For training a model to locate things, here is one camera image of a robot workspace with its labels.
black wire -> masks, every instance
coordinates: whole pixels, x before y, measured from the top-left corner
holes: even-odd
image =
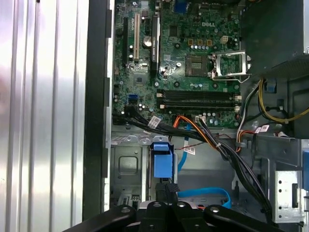
[[[228,146],[226,143],[217,140],[213,137],[210,130],[208,129],[207,125],[200,120],[200,123],[202,125],[202,128],[205,130],[206,136],[211,140],[212,143],[216,145],[216,147],[220,148],[218,149],[219,152],[223,152],[224,154],[229,157],[230,163],[232,164],[232,167],[236,171],[237,176],[239,177],[239,180],[243,184],[243,186],[247,189],[247,191],[253,195],[253,197],[261,204],[266,220],[268,223],[272,224],[272,213],[271,213],[271,204],[266,197],[262,186],[260,185],[258,179],[254,175],[252,169],[248,166],[248,164],[242,159],[242,157],[239,156],[230,146]],[[253,180],[254,184],[257,186],[258,190],[254,187],[254,185],[251,183],[249,177],[247,174],[249,174],[250,178]]]
[[[143,123],[136,122],[133,120],[130,120],[128,118],[125,118],[124,116],[119,116],[113,114],[114,117],[116,117],[119,120],[123,120],[126,123],[132,124],[134,126],[140,127],[144,130],[147,130],[149,132],[163,134],[163,135],[169,135],[169,136],[187,136],[193,139],[197,139],[199,141],[205,142],[204,139],[195,131],[188,131],[188,130],[181,130],[174,128],[170,125],[167,125],[165,123],[161,122],[157,126],[156,129],[148,127],[148,120],[140,116],[139,114],[134,114],[134,118],[138,121],[142,121]],[[207,125],[204,124],[203,128],[205,130],[206,136],[209,138],[209,140],[217,146],[218,151],[220,152],[222,158],[224,160],[229,160],[232,164],[233,168],[235,169],[237,176],[239,177],[241,183],[243,186],[248,190],[248,192],[253,195],[253,197],[261,204],[263,211],[266,215],[266,219],[268,223],[272,223],[272,213],[271,213],[271,205],[269,203],[269,200],[265,196],[265,193],[258,182],[256,176],[248,166],[248,164],[227,144],[220,140],[216,140],[213,135],[211,134],[210,130],[208,129]],[[249,177],[253,180],[255,186],[257,186],[258,190],[254,187],[254,185],[251,183]]]
[[[257,133],[254,133],[252,137],[252,145],[251,145],[251,159],[252,159],[252,165],[250,167],[251,169],[253,169],[255,156],[256,156],[256,137],[257,137]]]

pcie slot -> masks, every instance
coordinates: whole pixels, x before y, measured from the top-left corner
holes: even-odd
[[[122,41],[122,65],[124,67],[126,67],[127,64],[128,30],[129,30],[128,17],[124,17],[124,36]]]
[[[140,14],[134,16],[134,48],[133,58],[135,61],[140,59]]]

side panel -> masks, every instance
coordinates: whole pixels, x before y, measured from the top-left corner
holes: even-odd
[[[82,221],[88,1],[0,0],[0,231]]]

pci slot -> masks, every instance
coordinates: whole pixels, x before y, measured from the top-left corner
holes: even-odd
[[[134,16],[134,50],[133,50],[134,61],[140,59],[140,14]]]
[[[122,42],[122,65],[124,67],[126,67],[126,64],[127,64],[128,29],[129,29],[129,20],[128,20],[128,17],[124,17],[124,34],[123,34],[123,42]]]
[[[151,44],[151,72],[157,73],[159,70],[159,39],[160,39],[160,17],[153,16]]]

screw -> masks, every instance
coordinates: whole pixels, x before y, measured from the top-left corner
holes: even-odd
[[[178,205],[179,207],[185,207],[185,204],[184,204],[183,202],[178,202],[177,205]]]
[[[128,212],[130,212],[130,209],[126,207],[121,210],[121,213],[128,213]]]
[[[211,207],[211,211],[214,213],[218,213],[219,209],[217,207]]]

